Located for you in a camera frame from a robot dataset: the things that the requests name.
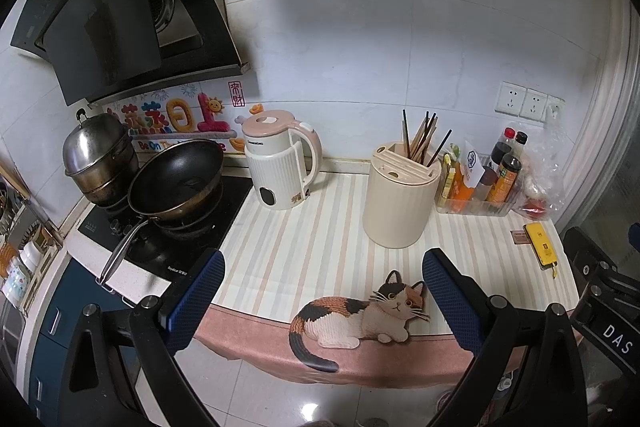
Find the stove knob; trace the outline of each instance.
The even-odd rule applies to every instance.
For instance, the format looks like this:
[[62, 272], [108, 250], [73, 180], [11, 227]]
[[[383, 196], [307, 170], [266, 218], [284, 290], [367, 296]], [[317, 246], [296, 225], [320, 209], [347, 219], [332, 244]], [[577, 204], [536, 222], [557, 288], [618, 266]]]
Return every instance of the stove knob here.
[[122, 225], [117, 219], [111, 221], [111, 232], [116, 235], [122, 232]]

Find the frying pan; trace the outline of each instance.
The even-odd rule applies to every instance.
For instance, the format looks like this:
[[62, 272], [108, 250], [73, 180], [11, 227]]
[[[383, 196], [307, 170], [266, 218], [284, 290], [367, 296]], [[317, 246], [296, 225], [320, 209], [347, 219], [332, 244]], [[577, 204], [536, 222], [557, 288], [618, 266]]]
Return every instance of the frying pan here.
[[212, 140], [187, 140], [151, 158], [129, 185], [127, 200], [143, 219], [111, 254], [97, 282], [104, 285], [118, 269], [138, 231], [151, 223], [185, 220], [203, 212], [220, 183], [223, 152]]

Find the red stamp sticker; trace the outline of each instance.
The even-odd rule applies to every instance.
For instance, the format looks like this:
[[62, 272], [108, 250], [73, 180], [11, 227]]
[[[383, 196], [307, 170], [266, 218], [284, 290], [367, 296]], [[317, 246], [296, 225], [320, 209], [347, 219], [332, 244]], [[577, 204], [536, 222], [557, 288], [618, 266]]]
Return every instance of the red stamp sticker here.
[[242, 94], [242, 84], [239, 80], [229, 82], [229, 92], [234, 107], [244, 107], [244, 94]]

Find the gas stove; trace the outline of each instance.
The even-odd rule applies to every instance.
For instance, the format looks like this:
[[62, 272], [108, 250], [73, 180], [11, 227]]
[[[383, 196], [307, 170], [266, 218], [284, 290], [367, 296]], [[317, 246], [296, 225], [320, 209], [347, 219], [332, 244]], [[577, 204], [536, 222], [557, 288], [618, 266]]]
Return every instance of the gas stove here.
[[[222, 176], [222, 197], [207, 215], [211, 228], [194, 239], [168, 237], [150, 223], [138, 232], [125, 259], [162, 279], [174, 281], [186, 275], [206, 248], [219, 248], [238, 215], [242, 203], [253, 187], [251, 178]], [[115, 250], [124, 235], [140, 221], [141, 216], [125, 206], [119, 212], [94, 206], [84, 218], [79, 231], [109, 251]]]

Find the electric kettle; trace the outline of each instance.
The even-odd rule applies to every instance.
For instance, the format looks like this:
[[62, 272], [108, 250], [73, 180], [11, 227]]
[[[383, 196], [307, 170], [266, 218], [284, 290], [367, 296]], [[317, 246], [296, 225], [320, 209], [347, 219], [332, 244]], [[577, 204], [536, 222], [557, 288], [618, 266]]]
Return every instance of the electric kettle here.
[[[242, 134], [244, 154], [260, 203], [286, 210], [305, 200], [322, 161], [320, 138], [313, 127], [296, 120], [289, 111], [272, 110], [244, 120]], [[302, 140], [311, 149], [309, 174]]]

